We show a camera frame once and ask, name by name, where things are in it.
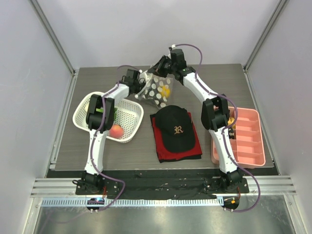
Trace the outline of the fake red peach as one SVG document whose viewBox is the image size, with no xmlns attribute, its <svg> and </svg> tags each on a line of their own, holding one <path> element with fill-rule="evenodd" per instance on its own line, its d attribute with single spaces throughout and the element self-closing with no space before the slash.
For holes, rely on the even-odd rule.
<svg viewBox="0 0 312 234">
<path fill-rule="evenodd" d="M 120 139 L 123 137 L 123 135 L 124 135 L 124 130 L 118 124 L 114 124 L 109 130 L 109 136 L 112 138 Z"/>
</svg>

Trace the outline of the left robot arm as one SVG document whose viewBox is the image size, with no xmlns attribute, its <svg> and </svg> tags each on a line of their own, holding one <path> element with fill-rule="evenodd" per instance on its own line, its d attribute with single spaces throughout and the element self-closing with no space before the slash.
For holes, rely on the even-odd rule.
<svg viewBox="0 0 312 234">
<path fill-rule="evenodd" d="M 86 113 L 89 128 L 87 163 L 77 187 L 92 194 L 100 194 L 104 188 L 103 154 L 106 138 L 115 121 L 115 104 L 122 99 L 139 94 L 147 83 L 142 71 L 129 69 L 116 85 L 104 94 L 92 94 Z"/>
</svg>

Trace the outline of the clear zip top bag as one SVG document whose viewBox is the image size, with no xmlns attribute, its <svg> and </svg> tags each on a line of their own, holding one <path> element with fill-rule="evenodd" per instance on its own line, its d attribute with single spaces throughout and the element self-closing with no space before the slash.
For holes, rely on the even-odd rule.
<svg viewBox="0 0 312 234">
<path fill-rule="evenodd" d="M 168 105 L 173 93 L 173 78 L 163 78 L 144 71 L 139 75 L 139 84 L 144 86 L 135 94 L 136 99 L 146 101 L 159 109 Z"/>
</svg>

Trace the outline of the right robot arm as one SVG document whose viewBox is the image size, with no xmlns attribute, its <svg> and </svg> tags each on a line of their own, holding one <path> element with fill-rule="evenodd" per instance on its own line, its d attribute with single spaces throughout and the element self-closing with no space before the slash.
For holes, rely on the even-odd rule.
<svg viewBox="0 0 312 234">
<path fill-rule="evenodd" d="M 219 156 L 220 187 L 230 193 L 242 183 L 243 174 L 230 144 L 229 124 L 232 101 L 225 95 L 214 92 L 202 81 L 198 72 L 187 65 L 181 44 L 172 45 L 168 56 L 163 56 L 153 67 L 146 71 L 158 77 L 173 75 L 177 81 L 188 88 L 202 102 L 201 122 L 209 131 Z"/>
</svg>

